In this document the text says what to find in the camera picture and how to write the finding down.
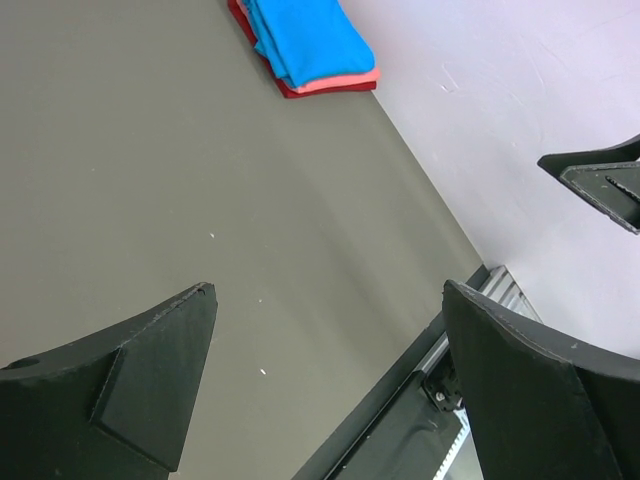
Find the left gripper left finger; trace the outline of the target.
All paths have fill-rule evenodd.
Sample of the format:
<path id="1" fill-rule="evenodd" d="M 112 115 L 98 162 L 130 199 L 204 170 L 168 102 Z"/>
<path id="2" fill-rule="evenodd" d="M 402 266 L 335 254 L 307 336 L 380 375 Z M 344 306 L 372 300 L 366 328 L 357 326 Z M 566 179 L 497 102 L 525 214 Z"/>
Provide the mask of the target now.
<path id="1" fill-rule="evenodd" d="M 1 370 L 4 479 L 166 479 L 179 468 L 217 314 L 199 283 Z"/>

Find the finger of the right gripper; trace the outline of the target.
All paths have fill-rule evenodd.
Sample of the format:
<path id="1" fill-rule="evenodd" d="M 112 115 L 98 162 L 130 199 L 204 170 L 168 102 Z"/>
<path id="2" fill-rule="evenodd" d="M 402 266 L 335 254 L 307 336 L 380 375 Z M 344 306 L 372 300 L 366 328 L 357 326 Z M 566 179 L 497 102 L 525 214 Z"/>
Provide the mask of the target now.
<path id="1" fill-rule="evenodd" d="M 537 165 L 623 229 L 639 234 L 639 136 L 604 149 L 547 154 Z"/>

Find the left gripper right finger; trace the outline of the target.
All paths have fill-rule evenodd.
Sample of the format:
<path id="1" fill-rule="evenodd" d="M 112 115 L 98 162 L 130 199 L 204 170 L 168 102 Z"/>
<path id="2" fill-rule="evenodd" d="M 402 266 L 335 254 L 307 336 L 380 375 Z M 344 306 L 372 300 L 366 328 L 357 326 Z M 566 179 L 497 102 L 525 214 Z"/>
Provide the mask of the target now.
<path id="1" fill-rule="evenodd" d="M 638 478 L 638 360 L 455 281 L 442 313 L 484 478 Z"/>

